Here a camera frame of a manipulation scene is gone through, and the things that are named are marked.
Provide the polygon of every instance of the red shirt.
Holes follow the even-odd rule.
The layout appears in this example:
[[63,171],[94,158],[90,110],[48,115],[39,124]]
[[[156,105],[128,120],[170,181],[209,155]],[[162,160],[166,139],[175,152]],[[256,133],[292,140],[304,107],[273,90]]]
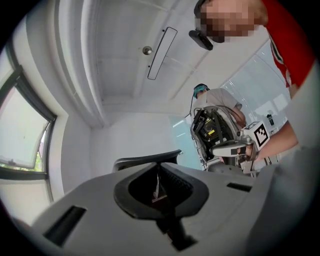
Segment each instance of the red shirt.
[[271,39],[276,66],[286,80],[286,87],[300,87],[308,76],[316,56],[308,38],[292,15],[276,0],[262,0],[268,13],[265,26]]

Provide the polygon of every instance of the green foliage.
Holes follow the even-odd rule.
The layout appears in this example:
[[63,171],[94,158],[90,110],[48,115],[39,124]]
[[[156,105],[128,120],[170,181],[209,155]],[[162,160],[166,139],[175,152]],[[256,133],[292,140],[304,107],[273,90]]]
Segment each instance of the green foliage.
[[12,170],[18,170],[18,171],[28,171],[28,172],[42,172],[43,171],[43,161],[42,161],[42,158],[41,158],[39,152],[36,154],[34,169],[21,168],[21,167],[11,166],[11,165],[7,165],[7,164],[2,164],[2,163],[0,163],[0,166],[4,167],[4,168],[12,169]]

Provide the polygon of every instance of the black window frame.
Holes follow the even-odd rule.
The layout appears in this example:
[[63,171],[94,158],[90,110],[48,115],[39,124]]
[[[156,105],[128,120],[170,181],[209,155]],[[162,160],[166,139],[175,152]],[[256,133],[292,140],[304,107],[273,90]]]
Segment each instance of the black window frame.
[[37,93],[34,91],[30,83],[28,82],[24,72],[23,67],[18,63],[12,37],[7,42],[3,51],[9,58],[9,62],[13,68],[13,73],[4,82],[3,86],[0,88],[0,107],[2,106],[4,100],[8,96],[8,93],[12,88],[16,88],[23,98],[36,110],[44,119],[48,121],[48,127],[46,129],[46,135],[43,145],[43,158],[42,166],[44,170],[42,172],[37,171],[26,171],[26,170],[13,170],[0,166],[0,179],[11,180],[11,181],[47,181],[48,194],[50,201],[53,201],[51,188],[49,183],[49,154],[50,154],[50,144],[53,134],[53,129],[57,116],[43,103]]

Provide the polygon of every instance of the person in red shirt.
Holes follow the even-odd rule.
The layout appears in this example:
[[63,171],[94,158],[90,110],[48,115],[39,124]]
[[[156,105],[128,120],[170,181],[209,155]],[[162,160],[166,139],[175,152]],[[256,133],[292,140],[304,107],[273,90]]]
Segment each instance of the person in red shirt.
[[[205,0],[201,5],[201,29],[218,43],[227,37],[248,36],[264,26],[271,40],[274,62],[280,69],[293,98],[303,86],[316,56],[303,29],[277,0]],[[256,160],[262,160],[298,144],[289,121],[261,149]]]

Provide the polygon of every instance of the rectangular black slot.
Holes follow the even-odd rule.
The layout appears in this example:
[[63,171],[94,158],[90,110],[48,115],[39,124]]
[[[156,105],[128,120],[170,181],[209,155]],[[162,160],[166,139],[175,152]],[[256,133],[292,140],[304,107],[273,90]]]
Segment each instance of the rectangular black slot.
[[237,183],[233,183],[233,182],[230,182],[226,186],[228,188],[232,188],[232,189],[240,190],[240,191],[244,191],[244,192],[250,192],[250,190],[252,189],[252,186],[243,185],[243,184],[237,184]]
[[44,236],[56,244],[62,246],[82,216],[86,209],[72,206],[53,226],[44,234]]

